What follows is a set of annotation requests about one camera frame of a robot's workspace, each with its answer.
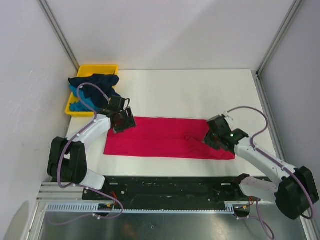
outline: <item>white backdrop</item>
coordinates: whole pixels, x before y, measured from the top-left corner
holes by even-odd
[[[251,69],[293,0],[48,0],[80,65]]]
[[[19,240],[64,135],[76,70],[36,0],[0,1],[0,33],[0,239]]]
[[[305,1],[262,74],[288,162],[311,169],[320,191],[320,9]],[[320,225],[320,204],[315,204]]]

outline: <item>purple cable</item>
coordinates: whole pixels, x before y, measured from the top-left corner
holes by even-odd
[[[261,223],[262,227],[263,227],[263,230],[265,232],[265,234],[267,235],[267,237],[271,240],[275,240],[276,237],[275,237],[275,233],[274,231],[272,231],[271,227],[262,219],[261,215],[260,215],[260,208],[259,208],[259,204],[258,202],[260,201],[260,199],[258,199],[256,201],[256,211],[258,213],[258,216],[248,216],[248,217],[238,217],[237,215],[234,215],[236,217],[236,219],[238,220],[245,220],[245,219],[254,219],[254,220],[257,220]]]
[[[235,110],[238,110],[238,109],[250,109],[250,110],[256,111],[256,112],[260,113],[260,114],[264,117],[264,119],[265,119],[265,127],[264,127],[261,131],[258,131],[257,133],[255,133],[255,134],[252,136],[252,138],[251,138],[252,141],[253,141],[253,139],[254,139],[256,136],[262,134],[265,130],[267,130],[267,128],[268,128],[268,126],[269,126],[269,121],[268,121],[267,116],[266,116],[262,111],[254,108],[254,107],[251,107],[251,106],[237,106],[237,107],[232,108],[231,110],[227,111],[227,113],[231,113],[231,112],[233,112],[233,111],[235,111]]]
[[[264,151],[260,150],[259,148],[255,148],[255,150],[260,153],[261,155],[265,156],[266,158],[268,158],[269,160],[271,160],[274,164],[278,165],[281,169],[283,169],[287,174],[289,174],[295,181],[296,183],[300,186],[300,188],[302,189],[304,195],[306,196],[309,205],[310,205],[310,210],[311,210],[311,216],[306,216],[304,214],[302,214],[301,216],[305,219],[311,220],[315,218],[315,208],[314,208],[314,204],[309,196],[309,193],[307,192],[305,186],[302,184],[302,182],[296,177],[296,175],[294,175],[288,168],[286,168],[285,166],[283,166],[281,163],[279,163],[278,161],[276,161],[273,157],[269,156],[268,154],[266,154]]]
[[[81,102],[84,106],[86,106],[89,110],[91,110],[91,111],[94,113],[94,117],[93,117],[93,120],[92,120],[91,122],[89,122],[89,123],[88,123],[86,126],[84,126],[81,130],[79,130],[78,133],[77,133],[76,135],[74,135],[74,136],[66,143],[65,147],[64,147],[63,150],[62,150],[62,153],[61,153],[61,156],[60,156],[60,159],[59,159],[59,163],[58,163],[57,175],[56,175],[56,179],[57,179],[58,185],[59,185],[59,187],[62,188],[62,189],[65,189],[65,188],[73,185],[73,183],[68,183],[67,185],[62,185],[62,183],[61,183],[61,168],[62,168],[62,162],[63,162],[63,160],[64,160],[64,156],[65,156],[65,154],[66,154],[66,151],[67,151],[68,147],[70,146],[70,144],[73,142],[73,140],[77,138],[78,134],[81,134],[81,133],[83,133],[86,129],[88,129],[88,128],[95,122],[95,120],[96,120],[97,117],[98,117],[97,112],[96,112],[93,108],[91,108],[88,104],[86,104],[86,103],[81,99],[81,97],[80,97],[80,92],[79,92],[79,91],[80,91],[80,89],[81,89],[84,85],[90,85],[90,86],[95,87],[96,89],[98,89],[98,90],[102,93],[102,95],[105,97],[105,99],[106,99],[108,102],[110,101],[110,99],[108,98],[108,96],[107,96],[98,86],[96,86],[96,85],[94,85],[94,84],[92,84],[92,83],[85,82],[85,83],[80,84],[80,85],[77,87],[77,89],[76,89],[76,94],[77,94],[80,102]],[[102,196],[104,196],[104,197],[106,197],[106,198],[109,198],[109,199],[117,202],[117,203],[120,205],[121,211],[120,211],[118,214],[116,214],[116,215],[114,215],[114,216],[109,216],[109,217],[108,217],[108,216],[98,216],[98,218],[102,218],[102,219],[115,219],[115,218],[119,217],[119,216],[123,213],[123,211],[124,211],[124,206],[122,205],[122,203],[121,203],[118,199],[116,199],[116,198],[114,198],[114,197],[112,197],[112,196],[110,196],[110,195],[107,195],[107,194],[105,194],[105,193],[103,193],[103,192],[101,192],[101,191],[99,191],[99,190],[93,189],[93,188],[91,188],[91,187],[87,187],[87,186],[83,186],[83,185],[79,185],[79,184],[76,184],[76,186],[81,187],[81,188],[85,188],[85,189],[87,189],[87,190],[90,190],[90,191],[93,191],[93,192],[95,192],[95,193],[97,193],[97,194],[100,194],[100,195],[102,195]],[[52,225],[55,225],[55,226],[61,226],[61,225],[66,225],[66,224],[69,224],[69,223],[71,223],[71,222],[73,222],[73,221],[75,221],[75,220],[81,219],[81,218],[83,218],[83,217],[88,217],[88,216],[92,216],[92,214],[91,214],[91,213],[90,213],[90,214],[84,214],[84,215],[81,215],[81,216],[79,216],[79,217],[76,217],[75,219],[72,219],[72,220],[70,220],[70,221],[61,222],[61,223],[54,223],[54,222],[51,222],[50,220],[48,220],[48,222],[49,222],[50,224],[52,224]]]

